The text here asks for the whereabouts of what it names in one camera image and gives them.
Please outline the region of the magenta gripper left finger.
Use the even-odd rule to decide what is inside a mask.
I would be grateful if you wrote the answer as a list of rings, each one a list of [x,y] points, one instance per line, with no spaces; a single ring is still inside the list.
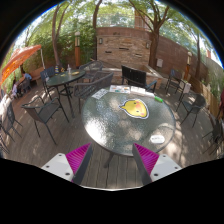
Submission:
[[[91,155],[92,144],[87,143],[67,154],[58,153],[51,160],[49,160],[42,167],[42,169],[65,180],[80,185]]]

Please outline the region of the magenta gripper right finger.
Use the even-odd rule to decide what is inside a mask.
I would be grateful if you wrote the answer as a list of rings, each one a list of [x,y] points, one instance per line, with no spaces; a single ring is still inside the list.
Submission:
[[[134,143],[132,153],[136,161],[143,185],[155,182],[181,170],[181,167],[166,154],[157,154]]]

